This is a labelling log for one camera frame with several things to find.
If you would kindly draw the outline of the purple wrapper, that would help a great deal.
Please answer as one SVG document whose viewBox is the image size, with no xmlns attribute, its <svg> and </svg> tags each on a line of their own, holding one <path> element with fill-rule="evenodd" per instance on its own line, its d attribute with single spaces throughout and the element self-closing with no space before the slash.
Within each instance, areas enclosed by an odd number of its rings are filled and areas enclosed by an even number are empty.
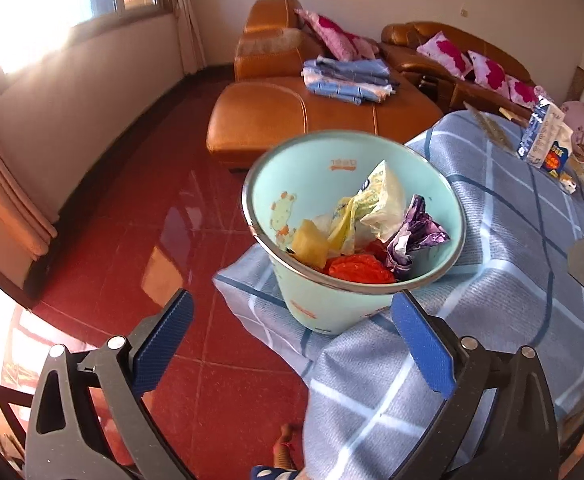
<svg viewBox="0 0 584 480">
<path fill-rule="evenodd" d="M 403 222 L 385 247 L 386 269 L 396 280 L 404 278 L 412 269 L 416 252 L 443 245 L 449 240 L 450 236 L 445 229 L 426 212 L 424 197 L 414 194 Z"/>
</svg>

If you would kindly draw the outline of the red plastic bag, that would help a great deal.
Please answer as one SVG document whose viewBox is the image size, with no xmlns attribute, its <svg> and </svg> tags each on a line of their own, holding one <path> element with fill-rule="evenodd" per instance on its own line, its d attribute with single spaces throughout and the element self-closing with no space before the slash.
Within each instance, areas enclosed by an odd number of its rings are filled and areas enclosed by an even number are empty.
<svg viewBox="0 0 584 480">
<path fill-rule="evenodd" d="M 338 280 L 369 284 L 393 284 L 396 278 L 385 264 L 385 246 L 375 240 L 353 255 L 330 258 L 322 273 Z"/>
</svg>

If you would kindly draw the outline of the yellow plastic bag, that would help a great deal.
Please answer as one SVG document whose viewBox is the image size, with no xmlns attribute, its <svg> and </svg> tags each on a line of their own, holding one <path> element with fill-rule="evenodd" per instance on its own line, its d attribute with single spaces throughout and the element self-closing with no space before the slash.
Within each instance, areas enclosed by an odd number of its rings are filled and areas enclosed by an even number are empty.
<svg viewBox="0 0 584 480">
<path fill-rule="evenodd" d="M 354 196 L 343 197 L 332 212 L 313 218 L 313 223 L 328 237 L 330 257 L 347 256 L 375 240 L 387 243 L 406 209 L 403 185 L 382 160 Z"/>
</svg>

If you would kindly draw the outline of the light blue trash bin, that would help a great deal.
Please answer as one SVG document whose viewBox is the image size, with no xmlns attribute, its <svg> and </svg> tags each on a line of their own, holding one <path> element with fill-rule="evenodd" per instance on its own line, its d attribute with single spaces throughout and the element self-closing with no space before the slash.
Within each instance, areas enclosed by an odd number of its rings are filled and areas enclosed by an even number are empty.
<svg viewBox="0 0 584 480">
<path fill-rule="evenodd" d="M 411 148 L 362 132 L 310 133 L 267 151 L 242 207 L 291 315 L 324 335 L 441 278 L 466 240 L 446 178 Z"/>
</svg>

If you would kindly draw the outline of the white grey carton box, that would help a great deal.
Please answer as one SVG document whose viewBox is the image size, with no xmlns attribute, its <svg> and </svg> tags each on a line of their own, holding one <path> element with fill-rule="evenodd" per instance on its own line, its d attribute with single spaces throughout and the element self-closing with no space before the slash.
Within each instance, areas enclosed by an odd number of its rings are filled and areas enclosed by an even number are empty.
<svg viewBox="0 0 584 480">
<path fill-rule="evenodd" d="M 516 155 L 528 165 L 540 168 L 557 139 L 563 119 L 561 108 L 540 96 L 523 131 Z"/>
</svg>

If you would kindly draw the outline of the pink floral pillow right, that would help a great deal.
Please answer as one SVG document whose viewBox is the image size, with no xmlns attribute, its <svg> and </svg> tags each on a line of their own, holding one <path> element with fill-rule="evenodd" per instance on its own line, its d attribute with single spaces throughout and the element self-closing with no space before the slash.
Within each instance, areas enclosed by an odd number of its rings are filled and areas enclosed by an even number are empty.
<svg viewBox="0 0 584 480">
<path fill-rule="evenodd" d="M 510 101 L 516 105 L 532 110 L 540 98 L 548 96 L 546 90 L 538 84 L 529 84 L 516 77 L 507 75 Z"/>
</svg>

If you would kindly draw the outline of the pink floral pillow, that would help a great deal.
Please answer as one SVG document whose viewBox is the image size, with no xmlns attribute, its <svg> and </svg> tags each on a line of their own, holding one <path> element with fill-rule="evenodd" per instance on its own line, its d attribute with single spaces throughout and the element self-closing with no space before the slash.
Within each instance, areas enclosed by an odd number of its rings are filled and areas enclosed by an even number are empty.
<svg viewBox="0 0 584 480">
<path fill-rule="evenodd" d="M 447 38 L 444 32 L 437 32 L 435 36 L 415 50 L 443 66 L 449 74 L 456 78 L 464 79 L 473 70 L 467 55 L 452 40 Z"/>
<path fill-rule="evenodd" d="M 509 99 L 508 76 L 504 68 L 478 52 L 469 51 L 468 55 L 473 66 L 475 84 Z"/>
<path fill-rule="evenodd" d="M 546 90 L 538 84 L 529 84 L 516 77 L 507 75 L 510 101 L 516 105 L 532 110 L 540 98 L 548 96 Z"/>
</svg>

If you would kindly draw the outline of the person's foot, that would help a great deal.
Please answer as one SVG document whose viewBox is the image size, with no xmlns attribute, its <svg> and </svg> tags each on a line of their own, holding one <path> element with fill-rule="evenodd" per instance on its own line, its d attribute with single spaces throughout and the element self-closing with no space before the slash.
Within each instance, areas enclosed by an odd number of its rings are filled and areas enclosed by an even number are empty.
<svg viewBox="0 0 584 480">
<path fill-rule="evenodd" d="M 300 472 L 292 456 L 292 443 L 295 427 L 290 424 L 281 426 L 280 435 L 272 447 L 273 466 L 277 469 Z"/>
</svg>

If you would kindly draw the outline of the pink floral pillow middle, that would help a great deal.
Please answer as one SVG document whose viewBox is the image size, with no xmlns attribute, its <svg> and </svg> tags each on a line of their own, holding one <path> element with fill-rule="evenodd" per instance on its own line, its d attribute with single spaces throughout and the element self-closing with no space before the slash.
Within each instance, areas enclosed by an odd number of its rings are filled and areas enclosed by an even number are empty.
<svg viewBox="0 0 584 480">
<path fill-rule="evenodd" d="M 504 68 L 478 52 L 469 51 L 468 55 L 473 66 L 475 84 L 509 99 L 508 76 Z"/>
</svg>

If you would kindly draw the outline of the pink floral pillow left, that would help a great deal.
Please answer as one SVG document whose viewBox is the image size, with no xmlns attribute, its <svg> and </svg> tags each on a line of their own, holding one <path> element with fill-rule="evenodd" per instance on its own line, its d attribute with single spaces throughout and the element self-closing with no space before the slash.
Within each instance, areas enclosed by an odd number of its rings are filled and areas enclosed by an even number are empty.
<svg viewBox="0 0 584 480">
<path fill-rule="evenodd" d="M 464 79 L 473 70 L 467 55 L 452 40 L 447 38 L 444 32 L 437 32 L 435 36 L 415 50 L 443 66 L 449 74 L 456 78 Z"/>
</svg>

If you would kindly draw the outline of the brown leather long sofa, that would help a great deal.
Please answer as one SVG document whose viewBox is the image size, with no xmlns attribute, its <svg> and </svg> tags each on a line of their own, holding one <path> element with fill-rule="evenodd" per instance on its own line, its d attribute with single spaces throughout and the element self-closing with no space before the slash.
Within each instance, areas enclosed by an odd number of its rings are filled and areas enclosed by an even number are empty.
<svg viewBox="0 0 584 480">
<path fill-rule="evenodd" d="M 516 58 L 454 26 L 389 24 L 381 32 L 380 49 L 394 70 L 444 112 L 471 105 L 526 119 L 538 99 L 548 96 Z"/>
</svg>

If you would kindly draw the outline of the folded blue bedsheets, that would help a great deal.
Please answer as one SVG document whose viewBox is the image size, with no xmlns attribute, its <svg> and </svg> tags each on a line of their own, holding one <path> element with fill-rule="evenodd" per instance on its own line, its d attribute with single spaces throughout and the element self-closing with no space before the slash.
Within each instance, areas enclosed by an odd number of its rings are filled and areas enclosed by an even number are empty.
<svg viewBox="0 0 584 480">
<path fill-rule="evenodd" d="M 318 56 L 304 63 L 301 78 L 312 94 L 355 105 L 383 103 L 399 87 L 378 58 L 345 62 Z"/>
</svg>

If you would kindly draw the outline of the pink pillow on chaise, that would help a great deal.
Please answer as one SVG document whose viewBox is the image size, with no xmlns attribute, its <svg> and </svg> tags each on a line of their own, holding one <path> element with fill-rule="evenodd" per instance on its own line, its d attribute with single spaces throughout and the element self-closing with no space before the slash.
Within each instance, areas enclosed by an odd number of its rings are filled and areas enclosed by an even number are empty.
<svg viewBox="0 0 584 480">
<path fill-rule="evenodd" d="M 335 60 L 374 60 L 380 52 L 374 41 L 345 32 L 341 26 L 321 14 L 304 9 L 296 9 L 295 13 L 321 39 Z"/>
</svg>

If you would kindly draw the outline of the brown leather chaise sofa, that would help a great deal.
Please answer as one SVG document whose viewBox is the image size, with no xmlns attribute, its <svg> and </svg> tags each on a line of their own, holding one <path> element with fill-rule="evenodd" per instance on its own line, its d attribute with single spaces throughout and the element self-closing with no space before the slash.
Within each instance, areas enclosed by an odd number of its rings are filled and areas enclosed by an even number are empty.
<svg viewBox="0 0 584 480">
<path fill-rule="evenodd" d="M 327 48 L 303 25 L 298 0 L 257 0 L 234 52 L 234 83 L 223 90 L 209 121 L 206 145 L 230 169 L 247 169 L 276 145 L 323 130 L 355 130 L 405 143 L 443 112 L 392 70 L 396 92 L 360 105 L 315 96 L 305 86 L 305 61 Z"/>
</svg>

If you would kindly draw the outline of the beige curtain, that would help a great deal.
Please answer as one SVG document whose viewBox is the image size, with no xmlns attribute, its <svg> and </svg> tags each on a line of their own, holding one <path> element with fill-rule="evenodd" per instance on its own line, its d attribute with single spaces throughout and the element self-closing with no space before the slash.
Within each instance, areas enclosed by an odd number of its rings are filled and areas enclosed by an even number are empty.
<svg viewBox="0 0 584 480">
<path fill-rule="evenodd" d="M 207 66 L 199 23 L 192 0 L 170 0 L 177 24 L 177 36 L 183 73 L 191 75 Z"/>
</svg>

